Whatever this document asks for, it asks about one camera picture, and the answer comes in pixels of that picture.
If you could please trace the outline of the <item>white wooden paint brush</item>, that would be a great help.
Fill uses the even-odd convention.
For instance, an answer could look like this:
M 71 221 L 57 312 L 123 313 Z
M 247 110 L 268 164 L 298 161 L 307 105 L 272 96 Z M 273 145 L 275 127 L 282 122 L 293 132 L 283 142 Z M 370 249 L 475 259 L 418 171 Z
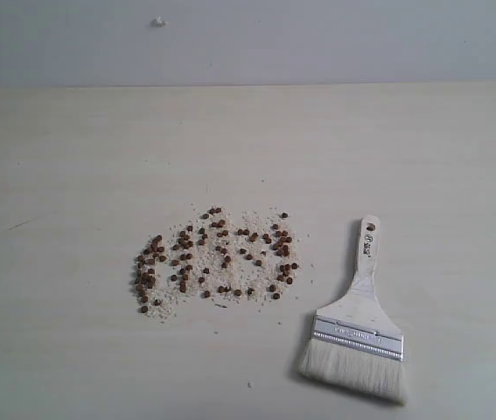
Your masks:
M 353 280 L 343 297 L 316 310 L 299 365 L 308 379 L 403 405 L 404 334 L 384 312 L 374 275 L 380 219 L 361 219 Z

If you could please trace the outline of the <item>pile of brown pellets and grit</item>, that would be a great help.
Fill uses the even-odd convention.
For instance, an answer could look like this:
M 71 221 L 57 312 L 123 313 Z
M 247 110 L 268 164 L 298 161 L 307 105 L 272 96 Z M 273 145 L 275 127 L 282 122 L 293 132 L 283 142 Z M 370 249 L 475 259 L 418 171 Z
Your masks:
M 211 206 L 168 234 L 150 236 L 136 254 L 136 310 L 166 321 L 194 298 L 220 308 L 278 301 L 301 270 L 300 243 L 288 211 L 237 214 Z

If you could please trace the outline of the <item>small white wall blob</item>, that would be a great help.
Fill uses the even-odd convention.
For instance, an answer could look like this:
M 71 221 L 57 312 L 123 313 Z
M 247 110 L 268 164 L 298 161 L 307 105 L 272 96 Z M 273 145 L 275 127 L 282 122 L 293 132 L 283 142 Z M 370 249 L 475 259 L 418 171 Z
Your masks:
M 153 28 L 163 28 L 167 25 L 167 22 L 160 16 L 155 17 L 151 22 L 150 26 Z

